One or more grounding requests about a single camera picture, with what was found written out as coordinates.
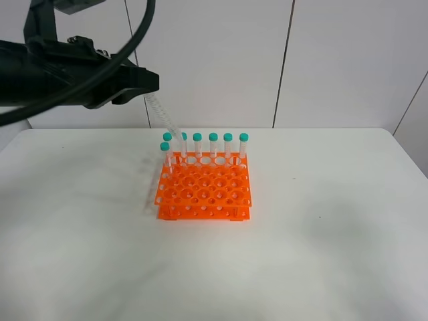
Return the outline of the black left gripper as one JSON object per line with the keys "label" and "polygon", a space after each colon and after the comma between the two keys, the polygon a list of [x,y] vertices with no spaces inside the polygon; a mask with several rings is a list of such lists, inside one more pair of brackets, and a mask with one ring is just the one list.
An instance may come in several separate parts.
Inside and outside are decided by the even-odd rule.
{"label": "black left gripper", "polygon": [[[94,42],[77,36],[70,42],[36,41],[26,44],[31,67],[38,76],[29,77],[33,102],[46,98],[92,77],[98,69],[108,65],[115,55],[94,48]],[[146,68],[134,67],[126,58],[111,76],[89,90],[80,90],[60,103],[62,106],[81,105],[98,109],[107,103],[123,105],[144,94],[160,89],[158,74]]]}

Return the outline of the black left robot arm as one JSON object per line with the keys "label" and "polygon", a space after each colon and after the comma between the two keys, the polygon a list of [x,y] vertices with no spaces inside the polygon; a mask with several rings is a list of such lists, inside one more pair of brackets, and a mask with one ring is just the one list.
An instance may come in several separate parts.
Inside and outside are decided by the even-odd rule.
{"label": "black left robot arm", "polygon": [[[95,49],[91,39],[81,36],[69,38],[65,43],[45,41],[25,45],[2,41],[1,105],[30,105],[87,80],[110,59],[106,51]],[[98,109],[107,103],[123,105],[158,89],[158,74],[124,60],[112,76],[87,92],[78,92],[64,105],[87,109]]]}

